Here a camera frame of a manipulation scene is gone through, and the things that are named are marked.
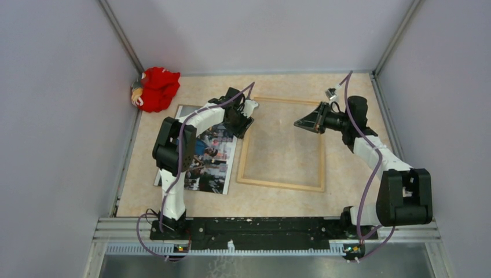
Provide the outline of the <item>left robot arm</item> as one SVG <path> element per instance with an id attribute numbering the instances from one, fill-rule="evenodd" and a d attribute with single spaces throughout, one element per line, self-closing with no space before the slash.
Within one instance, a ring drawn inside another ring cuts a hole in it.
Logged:
<path id="1" fill-rule="evenodd" d="M 253 123 L 252 114 L 259 104 L 251 99 L 253 84 L 242 91 L 229 88 L 199 109 L 179 118 L 166 117 L 152 150 L 162 181 L 162 204 L 156 230 L 171 239 L 183 237 L 186 230 L 184 203 L 185 173 L 195 155 L 198 136 L 222 124 L 236 138 L 243 138 Z"/>

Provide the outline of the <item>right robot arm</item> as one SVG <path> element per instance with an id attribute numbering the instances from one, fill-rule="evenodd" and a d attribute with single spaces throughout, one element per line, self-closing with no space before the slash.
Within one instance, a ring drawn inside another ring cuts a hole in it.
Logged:
<path id="1" fill-rule="evenodd" d="M 408 226 L 429 224 L 433 219 L 431 175 L 403 162 L 380 140 L 368 125 L 366 98 L 347 98 L 346 109 L 336 112 L 321 102 L 310 114 L 294 122 L 295 127 L 323 134 L 339 131 L 345 146 L 372 170 L 368 183 L 380 181 L 374 204 L 363 196 L 357 206 L 348 206 L 340 216 L 341 234 L 354 239 L 362 235 L 363 226 Z"/>

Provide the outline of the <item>printed photo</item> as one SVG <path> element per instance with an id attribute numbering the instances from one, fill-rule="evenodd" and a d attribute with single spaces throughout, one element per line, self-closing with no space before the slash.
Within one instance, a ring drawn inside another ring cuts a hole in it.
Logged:
<path id="1" fill-rule="evenodd" d="M 183 106 L 174 118 L 185 116 L 198 107 Z M 194 160 L 185 173 L 185 189 L 225 195 L 228 193 L 230 175 L 237 138 L 218 124 L 198 136 Z M 160 173 L 155 184 L 162 187 Z"/>

